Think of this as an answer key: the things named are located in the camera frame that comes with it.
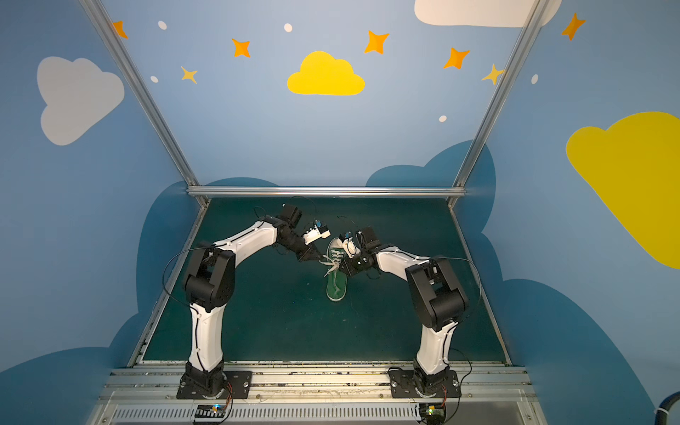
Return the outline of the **green canvas sneaker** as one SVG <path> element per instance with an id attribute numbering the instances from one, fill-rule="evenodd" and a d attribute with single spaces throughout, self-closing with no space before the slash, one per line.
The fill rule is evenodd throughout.
<path id="1" fill-rule="evenodd" d="M 334 238 L 328 246 L 327 251 L 330 248 L 342 248 L 341 240 L 339 238 Z M 341 301 L 347 294 L 347 283 L 348 276 L 339 273 L 333 273 L 327 277 L 327 287 L 326 294 L 327 297 L 333 302 Z"/>

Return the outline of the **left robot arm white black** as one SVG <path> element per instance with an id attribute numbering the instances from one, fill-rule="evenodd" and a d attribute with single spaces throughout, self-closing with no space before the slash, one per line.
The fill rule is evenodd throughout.
<path id="1" fill-rule="evenodd" d="M 330 236 L 328 225 L 315 220 L 299 234 L 302 212 L 284 205 L 276 216 L 265 215 L 245 230 L 212 244 L 201 244 L 189 257 L 183 288 L 191 310 L 192 343 L 186 374 L 203 386 L 221 376 L 221 327 L 224 310 L 236 288 L 237 267 L 258 251 L 279 245 L 297 260 L 320 260 L 315 246 Z"/>

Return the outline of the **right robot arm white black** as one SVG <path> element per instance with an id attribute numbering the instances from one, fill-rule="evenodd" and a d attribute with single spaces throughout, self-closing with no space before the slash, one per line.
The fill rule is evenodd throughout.
<path id="1" fill-rule="evenodd" d="M 407 282 L 414 311 L 421 322 L 421 345 L 414 374 L 424 387 L 444 380 L 450 371 L 448 353 L 453 332 L 469 309 L 469 298 L 451 259 L 424 257 L 383 244 L 373 228 L 340 237 L 345 256 L 340 270 L 348 276 L 378 270 Z"/>

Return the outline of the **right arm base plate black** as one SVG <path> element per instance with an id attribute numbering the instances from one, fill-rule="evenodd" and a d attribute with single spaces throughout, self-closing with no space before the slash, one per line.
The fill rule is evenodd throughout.
<path id="1" fill-rule="evenodd" d="M 458 375 L 450 368 L 435 375 L 427 375 L 419 368 L 390 368 L 387 375 L 393 398 L 458 398 L 461 395 Z"/>

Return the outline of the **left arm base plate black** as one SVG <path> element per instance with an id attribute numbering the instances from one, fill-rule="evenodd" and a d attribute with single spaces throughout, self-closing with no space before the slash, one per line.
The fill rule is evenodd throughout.
<path id="1" fill-rule="evenodd" d="M 205 373 L 192 369 L 180 380 L 176 398 L 181 400 L 245 400 L 251 388 L 251 371 L 223 371 Z"/>

